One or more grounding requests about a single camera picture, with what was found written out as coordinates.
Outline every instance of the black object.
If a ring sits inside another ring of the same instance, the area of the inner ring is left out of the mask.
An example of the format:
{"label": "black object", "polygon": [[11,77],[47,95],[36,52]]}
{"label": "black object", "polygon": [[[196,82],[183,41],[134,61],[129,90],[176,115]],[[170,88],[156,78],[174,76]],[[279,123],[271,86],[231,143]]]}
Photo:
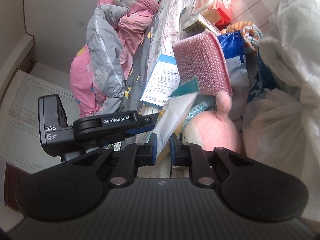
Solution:
{"label": "black object", "polygon": [[39,133],[45,152],[62,161],[70,160],[93,147],[122,141],[152,130],[158,114],[141,116],[137,111],[81,118],[68,126],[59,95],[39,97]]}
{"label": "black object", "polygon": [[[75,133],[92,129],[82,122],[74,128]],[[105,132],[100,130],[103,136],[109,134]],[[51,151],[55,145],[47,147]],[[13,240],[316,236],[299,220],[308,191],[297,178],[222,147],[210,152],[180,144],[175,135],[170,137],[172,165],[189,167],[190,179],[137,178],[139,167],[155,164],[156,149],[157,136],[152,134],[148,144],[131,144],[116,152],[100,147],[26,177],[16,190],[25,219],[9,236]]]}

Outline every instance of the white door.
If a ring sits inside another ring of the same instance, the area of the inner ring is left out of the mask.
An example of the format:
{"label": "white door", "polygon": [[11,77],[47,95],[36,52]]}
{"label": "white door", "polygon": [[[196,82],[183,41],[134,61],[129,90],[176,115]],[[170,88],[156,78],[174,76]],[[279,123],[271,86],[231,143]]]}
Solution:
{"label": "white door", "polygon": [[68,125],[79,118],[79,107],[70,90],[18,71],[0,108],[0,157],[14,166],[34,173],[60,163],[40,145],[38,98],[58,94]]}

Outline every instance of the stuffed animal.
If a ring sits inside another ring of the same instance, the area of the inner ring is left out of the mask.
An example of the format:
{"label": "stuffed animal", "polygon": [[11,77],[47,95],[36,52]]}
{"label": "stuffed animal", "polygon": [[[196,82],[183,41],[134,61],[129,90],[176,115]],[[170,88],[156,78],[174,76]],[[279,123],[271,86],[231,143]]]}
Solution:
{"label": "stuffed animal", "polygon": [[216,97],[217,111],[204,111],[194,116],[182,132],[182,141],[198,144],[203,150],[217,146],[241,153],[241,141],[234,123],[228,118],[231,98],[225,91]]}

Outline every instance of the pink mesh scrubber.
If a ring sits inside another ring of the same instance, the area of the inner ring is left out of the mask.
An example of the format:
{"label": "pink mesh scrubber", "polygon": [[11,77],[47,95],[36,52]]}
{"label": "pink mesh scrubber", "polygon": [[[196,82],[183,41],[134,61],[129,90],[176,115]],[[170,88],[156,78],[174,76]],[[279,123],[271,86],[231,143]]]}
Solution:
{"label": "pink mesh scrubber", "polygon": [[204,111],[194,116],[182,132],[182,141],[198,144],[205,151],[215,147],[225,147],[241,153],[241,141],[234,123],[228,118],[231,98],[220,91],[216,98],[217,112]]}
{"label": "pink mesh scrubber", "polygon": [[181,82],[197,76],[200,94],[215,96],[224,90],[232,96],[226,60],[213,33],[204,31],[175,42],[172,48]]}

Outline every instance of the pink blanket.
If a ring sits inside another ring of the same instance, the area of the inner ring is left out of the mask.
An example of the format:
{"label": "pink blanket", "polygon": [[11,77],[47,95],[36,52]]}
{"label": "pink blanket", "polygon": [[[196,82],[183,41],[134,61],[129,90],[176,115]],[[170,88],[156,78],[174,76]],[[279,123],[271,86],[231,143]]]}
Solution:
{"label": "pink blanket", "polygon": [[[153,15],[158,11],[159,4],[157,0],[98,0],[98,6],[104,4],[130,8],[128,13],[120,18],[118,26],[114,27],[124,45],[121,52],[123,55],[120,55],[118,60],[127,79],[132,67],[132,56],[141,44]],[[108,97],[93,85],[90,64],[90,54],[86,44],[79,51],[70,68],[71,90],[80,107],[80,117],[109,114],[103,112],[103,106],[108,103]]]}

